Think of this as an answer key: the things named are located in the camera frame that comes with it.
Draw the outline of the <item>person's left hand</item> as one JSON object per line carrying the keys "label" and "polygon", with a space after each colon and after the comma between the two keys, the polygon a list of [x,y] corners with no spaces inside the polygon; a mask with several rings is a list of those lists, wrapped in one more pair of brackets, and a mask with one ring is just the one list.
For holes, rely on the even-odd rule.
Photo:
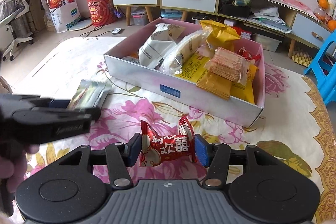
{"label": "person's left hand", "polygon": [[38,145],[28,145],[13,160],[1,157],[1,179],[7,180],[6,189],[9,193],[14,193],[24,179],[27,170],[26,154],[35,154],[38,151]]}

